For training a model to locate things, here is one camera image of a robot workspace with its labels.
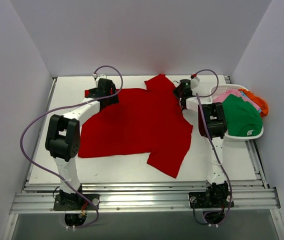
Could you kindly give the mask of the red t-shirt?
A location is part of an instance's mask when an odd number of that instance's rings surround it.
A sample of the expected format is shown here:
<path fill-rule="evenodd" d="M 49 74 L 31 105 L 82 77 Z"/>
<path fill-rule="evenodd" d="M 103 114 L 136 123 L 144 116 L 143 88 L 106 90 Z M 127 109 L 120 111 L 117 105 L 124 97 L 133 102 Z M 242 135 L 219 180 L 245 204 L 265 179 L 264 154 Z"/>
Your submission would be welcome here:
<path fill-rule="evenodd" d="M 190 149 L 193 126 L 174 96 L 175 85 L 159 74 L 146 88 L 122 89 L 119 102 L 81 128 L 80 158 L 149 153 L 147 164 L 176 178 Z"/>

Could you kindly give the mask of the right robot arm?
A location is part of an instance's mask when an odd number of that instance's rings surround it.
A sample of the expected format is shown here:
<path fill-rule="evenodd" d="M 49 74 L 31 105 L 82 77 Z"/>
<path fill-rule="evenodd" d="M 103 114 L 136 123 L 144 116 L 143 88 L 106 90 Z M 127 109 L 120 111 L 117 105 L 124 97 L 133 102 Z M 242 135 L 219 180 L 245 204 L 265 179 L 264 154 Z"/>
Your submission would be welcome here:
<path fill-rule="evenodd" d="M 193 94 L 193 88 L 199 84 L 199 81 L 197 77 L 182 79 L 173 90 L 173 94 L 179 99 L 182 110 L 198 113 L 199 134 L 210 144 L 204 200 L 207 205 L 214 207 L 229 195 L 228 177 L 223 167 L 223 143 L 227 123 L 221 103 L 201 103 L 200 98 Z"/>

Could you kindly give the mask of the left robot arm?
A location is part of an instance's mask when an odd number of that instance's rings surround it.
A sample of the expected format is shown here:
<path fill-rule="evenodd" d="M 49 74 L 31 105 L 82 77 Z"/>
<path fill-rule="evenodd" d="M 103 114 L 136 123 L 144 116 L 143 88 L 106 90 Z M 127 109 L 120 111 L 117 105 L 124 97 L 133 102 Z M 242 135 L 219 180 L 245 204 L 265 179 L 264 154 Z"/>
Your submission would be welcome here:
<path fill-rule="evenodd" d="M 81 127 L 102 109 L 119 103 L 116 92 L 112 80 L 99 78 L 96 87 L 84 95 L 80 106 L 62 115 L 54 114 L 49 119 L 45 149 L 53 157 L 58 174 L 63 178 L 59 188 L 60 200 L 72 210 L 79 209 L 83 203 L 83 197 L 79 194 L 82 185 L 76 167 Z"/>

